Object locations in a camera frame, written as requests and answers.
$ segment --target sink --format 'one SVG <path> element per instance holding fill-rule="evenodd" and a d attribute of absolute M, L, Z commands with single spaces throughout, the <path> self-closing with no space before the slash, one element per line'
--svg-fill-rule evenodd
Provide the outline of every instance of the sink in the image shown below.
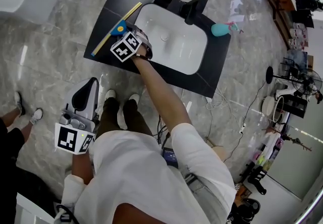
<path fill-rule="evenodd" d="M 207 45 L 206 33 L 155 4 L 142 7 L 135 25 L 152 45 L 152 61 L 181 73 L 198 71 Z"/>

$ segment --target brown pants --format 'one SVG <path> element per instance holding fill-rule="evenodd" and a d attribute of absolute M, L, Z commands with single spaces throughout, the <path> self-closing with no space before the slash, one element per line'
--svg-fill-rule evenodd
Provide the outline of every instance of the brown pants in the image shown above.
<path fill-rule="evenodd" d="M 143 133 L 152 136 L 152 133 L 146 124 L 141 113 L 138 112 L 135 100 L 128 100 L 123 107 L 123 114 L 128 131 Z M 108 98 L 103 105 L 103 113 L 100 120 L 100 126 L 97 130 L 96 137 L 100 137 L 103 133 L 123 130 L 119 127 L 117 121 L 117 113 L 119 110 L 119 102 L 113 98 Z"/>

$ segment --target black countertop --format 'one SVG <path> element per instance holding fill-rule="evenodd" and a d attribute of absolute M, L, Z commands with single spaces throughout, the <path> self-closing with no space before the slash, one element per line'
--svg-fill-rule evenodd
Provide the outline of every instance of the black countertop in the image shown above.
<path fill-rule="evenodd" d="M 130 11 L 138 2 L 143 5 L 136 10 L 127 22 L 134 24 L 140 9 L 153 3 L 154 0 L 107 0 L 95 23 L 91 37 L 87 44 L 84 57 L 90 60 L 112 65 L 131 72 L 139 73 L 132 60 L 120 62 L 111 52 L 111 46 L 117 41 L 116 37 L 110 37 L 101 50 L 92 56 L 91 53 L 114 25 Z M 179 14 L 184 2 L 172 0 L 167 10 Z M 166 66 L 151 62 L 163 79 L 172 85 L 193 91 L 207 97 L 213 97 L 227 56 L 231 35 L 215 37 L 211 33 L 211 26 L 215 24 L 211 19 L 200 14 L 194 19 L 194 25 L 201 28 L 207 35 L 207 46 L 199 70 L 192 75 L 186 75 Z"/>

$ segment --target yellow stick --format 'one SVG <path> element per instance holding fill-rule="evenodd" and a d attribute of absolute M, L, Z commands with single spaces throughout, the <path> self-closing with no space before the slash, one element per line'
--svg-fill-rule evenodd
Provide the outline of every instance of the yellow stick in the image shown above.
<path fill-rule="evenodd" d="M 103 45 L 106 43 L 106 41 L 111 37 L 111 32 L 119 25 L 119 23 L 123 20 L 126 20 L 130 17 L 131 14 L 133 14 L 142 3 L 137 3 L 135 7 L 133 7 L 121 20 L 117 22 L 117 24 L 107 33 L 107 35 L 101 40 L 101 42 L 96 46 L 94 51 L 91 53 L 92 56 L 95 56 L 97 52 L 103 47 Z"/>

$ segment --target foot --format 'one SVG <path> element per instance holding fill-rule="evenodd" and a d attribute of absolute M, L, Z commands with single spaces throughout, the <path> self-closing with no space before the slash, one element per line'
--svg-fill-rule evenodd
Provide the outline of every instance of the foot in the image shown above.
<path fill-rule="evenodd" d="M 32 125 L 35 125 L 40 119 L 42 119 L 43 111 L 41 108 L 37 108 L 37 110 L 33 113 L 31 119 L 29 122 L 31 122 Z"/>
<path fill-rule="evenodd" d="M 133 99 L 134 101 L 136 101 L 136 104 L 138 105 L 140 96 L 138 94 L 133 94 L 131 95 L 131 97 L 129 97 L 129 100 Z"/>
<path fill-rule="evenodd" d="M 117 94 L 114 89 L 109 89 L 105 95 L 105 100 L 107 100 L 109 97 L 116 98 Z"/>
<path fill-rule="evenodd" d="M 19 116 L 23 116 L 26 113 L 26 111 L 25 108 L 22 106 L 22 98 L 18 91 L 15 91 L 15 103 L 16 107 L 20 110 Z"/>

